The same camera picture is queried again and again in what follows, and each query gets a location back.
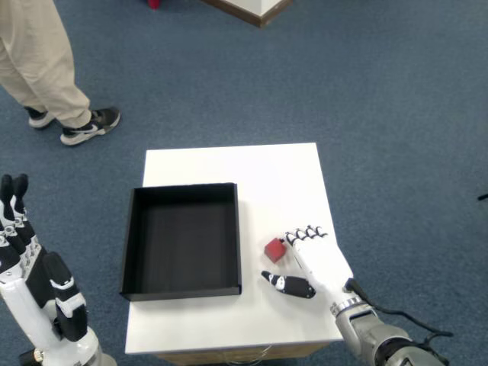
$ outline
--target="white table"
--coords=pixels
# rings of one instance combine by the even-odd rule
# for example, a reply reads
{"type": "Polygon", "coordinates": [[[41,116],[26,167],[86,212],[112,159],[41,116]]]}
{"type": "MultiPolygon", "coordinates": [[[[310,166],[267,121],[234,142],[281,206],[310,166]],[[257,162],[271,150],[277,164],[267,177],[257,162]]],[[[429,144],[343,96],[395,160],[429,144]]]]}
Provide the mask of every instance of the white table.
{"type": "Polygon", "coordinates": [[[295,227],[319,224],[335,238],[315,143],[149,150],[144,187],[237,183],[242,294],[130,304],[128,354],[201,352],[342,339],[321,294],[278,293],[261,276],[303,277],[290,251],[276,265],[265,245],[295,227]]]}

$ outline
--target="red cube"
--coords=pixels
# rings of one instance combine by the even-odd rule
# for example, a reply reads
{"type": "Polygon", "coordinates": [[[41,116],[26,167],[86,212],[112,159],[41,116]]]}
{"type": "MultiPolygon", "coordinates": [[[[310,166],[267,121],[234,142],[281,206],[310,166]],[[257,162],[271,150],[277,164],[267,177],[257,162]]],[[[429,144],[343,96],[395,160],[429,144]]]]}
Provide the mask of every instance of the red cube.
{"type": "Polygon", "coordinates": [[[287,247],[283,245],[280,239],[274,238],[265,247],[265,254],[276,263],[287,252],[287,247]]]}

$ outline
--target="black sneaker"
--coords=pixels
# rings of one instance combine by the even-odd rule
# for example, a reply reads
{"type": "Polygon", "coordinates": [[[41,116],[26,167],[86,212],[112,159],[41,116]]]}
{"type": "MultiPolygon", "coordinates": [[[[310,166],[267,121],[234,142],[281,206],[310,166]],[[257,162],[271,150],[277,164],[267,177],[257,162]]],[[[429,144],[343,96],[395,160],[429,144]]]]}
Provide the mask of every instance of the black sneaker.
{"type": "Polygon", "coordinates": [[[105,135],[112,130],[120,120],[120,112],[116,108],[91,111],[91,120],[80,128],[63,128],[61,142],[68,146],[78,145],[97,135],[105,135]]]}
{"type": "Polygon", "coordinates": [[[24,107],[29,113],[29,126],[41,130],[56,118],[49,112],[40,113],[31,107],[24,107]]]}

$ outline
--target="red block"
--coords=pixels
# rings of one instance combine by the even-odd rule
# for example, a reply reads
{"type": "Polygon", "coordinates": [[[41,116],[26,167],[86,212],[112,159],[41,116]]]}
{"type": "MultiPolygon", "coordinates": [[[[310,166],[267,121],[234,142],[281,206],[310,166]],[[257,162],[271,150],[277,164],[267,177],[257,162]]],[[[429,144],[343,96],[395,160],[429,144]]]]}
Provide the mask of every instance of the red block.
{"type": "Polygon", "coordinates": [[[283,245],[280,239],[274,238],[265,247],[265,254],[276,263],[287,252],[287,247],[283,245]]]}
{"type": "Polygon", "coordinates": [[[147,3],[149,4],[151,9],[159,8],[159,0],[147,0],[147,3]]]}

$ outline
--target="black tray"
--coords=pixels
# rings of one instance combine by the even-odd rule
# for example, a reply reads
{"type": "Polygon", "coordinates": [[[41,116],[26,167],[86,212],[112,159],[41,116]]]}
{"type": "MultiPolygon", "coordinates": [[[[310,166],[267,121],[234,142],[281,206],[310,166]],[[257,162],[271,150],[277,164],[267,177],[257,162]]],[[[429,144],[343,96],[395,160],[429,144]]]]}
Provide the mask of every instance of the black tray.
{"type": "Polygon", "coordinates": [[[131,301],[241,293],[237,185],[132,191],[120,294],[131,301]]]}

